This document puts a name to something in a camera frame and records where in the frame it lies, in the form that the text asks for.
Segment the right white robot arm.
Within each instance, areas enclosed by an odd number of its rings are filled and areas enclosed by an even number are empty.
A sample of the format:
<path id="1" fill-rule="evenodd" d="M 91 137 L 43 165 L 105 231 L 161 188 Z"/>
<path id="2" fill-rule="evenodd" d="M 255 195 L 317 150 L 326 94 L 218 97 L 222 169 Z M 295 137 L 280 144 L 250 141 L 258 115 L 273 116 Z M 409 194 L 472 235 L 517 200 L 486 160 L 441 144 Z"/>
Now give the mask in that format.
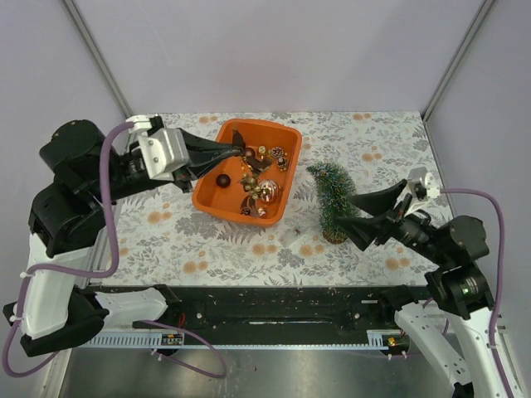
<path id="1" fill-rule="evenodd" d="M 510 357 L 499 344 L 500 289 L 490 289 L 476 261 L 490 252 L 482 220 L 458 216 L 434 227 L 422 207 L 449 189 L 438 187 L 428 173 L 409 177 L 379 192 L 348 200 L 368 217 L 340 217 L 338 224 L 360 249 L 397 240 L 436 265 L 425 275 L 437 307 L 453 328 L 456 351 L 432 325 L 424 308 L 405 285 L 383 291 L 378 320 L 399 327 L 418 347 L 453 397 L 521 397 Z"/>

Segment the small green christmas tree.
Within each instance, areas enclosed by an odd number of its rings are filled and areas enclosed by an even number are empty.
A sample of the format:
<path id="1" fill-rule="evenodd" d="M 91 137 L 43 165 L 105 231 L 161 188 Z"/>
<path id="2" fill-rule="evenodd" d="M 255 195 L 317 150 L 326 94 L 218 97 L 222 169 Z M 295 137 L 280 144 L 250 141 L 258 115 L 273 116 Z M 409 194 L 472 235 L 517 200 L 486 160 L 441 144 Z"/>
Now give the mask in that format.
<path id="1" fill-rule="evenodd" d="M 317 162 L 306 168 L 315 182 L 319 204 L 319 224 L 323 237 L 333 245 L 345 242 L 348 237 L 337 218 L 359 216 L 359 210 L 349 198 L 356 186 L 345 167 L 335 162 Z"/>

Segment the clear plastic light piece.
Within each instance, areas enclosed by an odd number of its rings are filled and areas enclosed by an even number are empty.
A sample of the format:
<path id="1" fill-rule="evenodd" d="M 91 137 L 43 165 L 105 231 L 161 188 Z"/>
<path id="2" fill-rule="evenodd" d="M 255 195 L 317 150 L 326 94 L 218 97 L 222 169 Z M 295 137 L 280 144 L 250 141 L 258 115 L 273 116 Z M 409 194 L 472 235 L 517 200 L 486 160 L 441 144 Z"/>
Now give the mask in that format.
<path id="1" fill-rule="evenodd" d="M 289 228 L 279 237 L 279 242 L 283 247 L 289 247 L 300 238 L 301 234 L 302 230 L 299 227 Z"/>

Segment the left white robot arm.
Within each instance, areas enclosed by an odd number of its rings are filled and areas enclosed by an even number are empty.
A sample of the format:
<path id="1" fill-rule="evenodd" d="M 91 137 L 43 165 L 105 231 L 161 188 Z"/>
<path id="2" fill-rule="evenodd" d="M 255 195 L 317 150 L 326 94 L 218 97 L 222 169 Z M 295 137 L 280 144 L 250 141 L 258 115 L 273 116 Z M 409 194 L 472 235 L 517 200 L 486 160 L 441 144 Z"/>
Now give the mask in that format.
<path id="1" fill-rule="evenodd" d="M 63 124 L 40 155 L 52 183 L 32 202 L 31 256 L 15 303 L 3 312 L 29 357 L 79 347 L 110 328 L 178 327 L 178 298 L 163 285 L 120 294 L 96 293 L 78 278 L 103 279 L 118 267 L 113 205 L 134 194 L 193 183 L 224 160 L 241 156 L 230 143 L 171 129 L 158 116 L 140 116 L 102 133 L 89 120 Z"/>

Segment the orange plastic bin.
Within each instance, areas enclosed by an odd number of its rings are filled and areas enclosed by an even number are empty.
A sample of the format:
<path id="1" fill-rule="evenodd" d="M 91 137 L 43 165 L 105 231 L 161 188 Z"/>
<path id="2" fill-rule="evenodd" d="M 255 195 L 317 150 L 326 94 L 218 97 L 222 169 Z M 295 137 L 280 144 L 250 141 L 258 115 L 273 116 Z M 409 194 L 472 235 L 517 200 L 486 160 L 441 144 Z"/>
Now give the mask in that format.
<path id="1" fill-rule="evenodd" d="M 257 158 L 270 159 L 271 165 L 261 178 L 277 182 L 280 188 L 277 200 L 265 206 L 265 217 L 243 216 L 241 214 L 241 202 L 245 193 L 240 184 L 243 163 L 241 157 L 234 157 L 223 161 L 206 177 L 199 180 L 192 195 L 192 203 L 199 211 L 204 211 L 225 221 L 264 228 L 273 226 L 285 212 L 299 160 L 302 135 L 294 128 L 271 121 L 230 119 L 222 125 L 217 135 L 217 141 L 232 143 L 233 129 L 237 129 L 242 134 L 246 145 L 256 151 Z M 282 172 L 270 155 L 270 150 L 276 146 L 282 147 L 287 153 L 289 164 L 286 171 Z M 222 173 L 231 178 L 229 187 L 221 188 L 216 184 L 217 176 Z"/>

